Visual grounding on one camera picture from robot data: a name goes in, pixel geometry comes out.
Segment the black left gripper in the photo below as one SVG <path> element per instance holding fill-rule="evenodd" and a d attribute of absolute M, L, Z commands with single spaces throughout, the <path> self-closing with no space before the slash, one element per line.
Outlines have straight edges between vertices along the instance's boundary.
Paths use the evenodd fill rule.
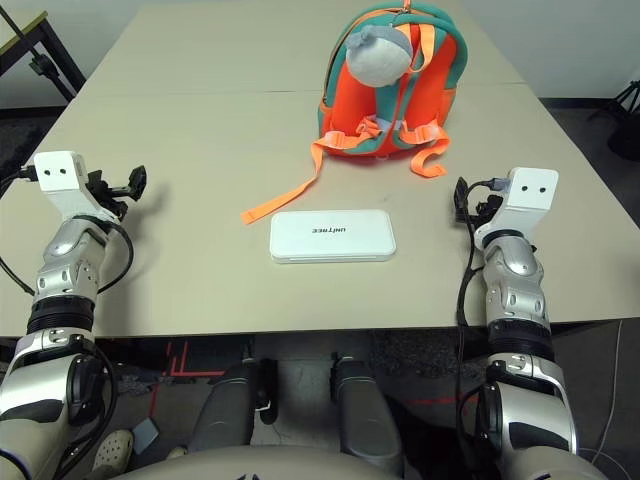
<path fill-rule="evenodd" d="M 144 166 L 138 166 L 131 171 L 128 187 L 110 187 L 102 179 L 102 171 L 91 171 L 87 175 L 87 189 L 98 204 L 123 219 L 128 211 L 128 205 L 123 200 L 130 197 L 139 200 L 147 185 L 147 173 Z"/>

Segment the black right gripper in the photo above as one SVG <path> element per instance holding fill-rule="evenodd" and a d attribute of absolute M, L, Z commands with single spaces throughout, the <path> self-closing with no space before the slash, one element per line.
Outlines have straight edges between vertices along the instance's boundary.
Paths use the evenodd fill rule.
<path fill-rule="evenodd" d="M 465 223 L 467 209 L 467 192 L 468 184 L 463 177 L 459 177 L 454 193 L 453 205 L 455 213 L 455 221 L 457 223 Z M 485 201 L 481 201 L 476 205 L 476 214 L 470 216 L 470 222 L 473 226 L 482 226 L 493 219 L 498 209 L 503 203 L 503 197 L 491 194 Z"/>

